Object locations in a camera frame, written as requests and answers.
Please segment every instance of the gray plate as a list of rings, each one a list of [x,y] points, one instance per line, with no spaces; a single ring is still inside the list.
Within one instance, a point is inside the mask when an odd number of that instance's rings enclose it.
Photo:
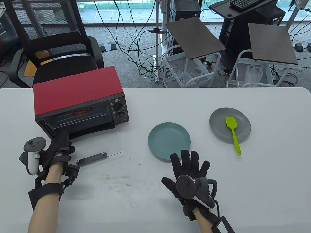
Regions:
[[[227,127],[227,117],[234,117],[238,124],[238,127],[235,129],[238,141],[247,138],[251,132],[251,123],[243,113],[230,107],[219,108],[211,114],[210,126],[213,133],[224,141],[234,142],[232,131]]]

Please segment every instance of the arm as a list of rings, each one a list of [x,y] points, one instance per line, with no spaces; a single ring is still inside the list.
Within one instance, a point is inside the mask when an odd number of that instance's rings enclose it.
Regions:
[[[62,163],[50,166],[44,184],[61,183]],[[58,219],[59,194],[48,194],[40,198],[32,214],[28,233],[56,233]]]
[[[197,218],[197,223],[200,226],[201,233],[212,233],[212,226],[213,224],[208,221],[206,218],[203,217],[203,215],[200,213],[198,208],[195,208],[193,211],[193,214]]]

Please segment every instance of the chair seat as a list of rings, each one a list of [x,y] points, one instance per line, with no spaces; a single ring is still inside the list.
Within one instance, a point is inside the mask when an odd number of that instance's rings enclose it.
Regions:
[[[57,59],[38,67],[33,84],[97,70],[91,56],[73,56]]]

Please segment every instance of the oven control panel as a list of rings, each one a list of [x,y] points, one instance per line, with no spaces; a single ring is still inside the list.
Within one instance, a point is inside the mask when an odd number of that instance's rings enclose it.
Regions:
[[[128,109],[124,96],[110,100],[109,107],[115,125],[129,121]]]

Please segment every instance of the chair armrest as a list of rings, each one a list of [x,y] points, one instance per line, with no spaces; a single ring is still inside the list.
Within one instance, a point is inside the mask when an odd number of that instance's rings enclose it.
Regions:
[[[21,65],[21,58],[23,56],[24,49],[20,49],[16,52],[7,73],[10,81],[21,88],[31,88],[23,80],[18,77],[19,67]]]
[[[93,52],[93,55],[94,55],[94,58],[95,58],[95,61],[97,64],[97,68],[98,69],[103,68],[104,67],[104,60],[103,60],[103,56],[101,55],[101,51],[100,51],[98,42],[92,36],[88,36],[88,38],[91,41],[91,48],[92,48],[92,52]]]

